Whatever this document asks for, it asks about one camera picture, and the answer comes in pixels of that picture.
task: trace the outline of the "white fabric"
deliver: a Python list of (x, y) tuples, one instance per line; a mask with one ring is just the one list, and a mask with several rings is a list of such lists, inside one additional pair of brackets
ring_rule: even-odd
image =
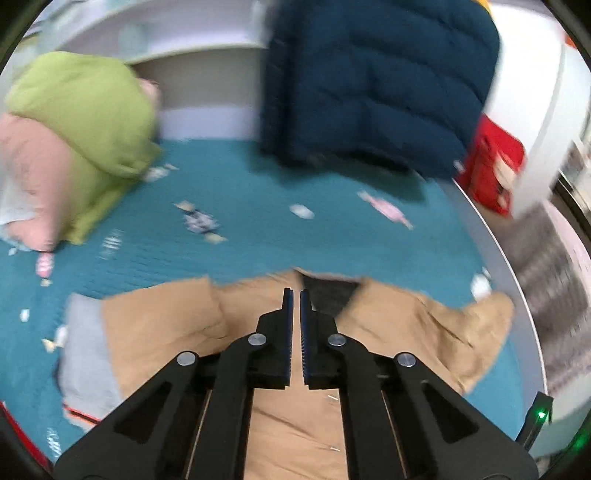
[(14, 179), (0, 159), (0, 228), (10, 222), (35, 218), (33, 197)]

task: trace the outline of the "pivot bolt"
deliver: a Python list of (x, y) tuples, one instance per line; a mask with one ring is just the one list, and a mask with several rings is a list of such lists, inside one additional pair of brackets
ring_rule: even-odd
[(329, 345), (332, 346), (343, 346), (347, 343), (347, 339), (339, 333), (335, 333), (329, 336)]

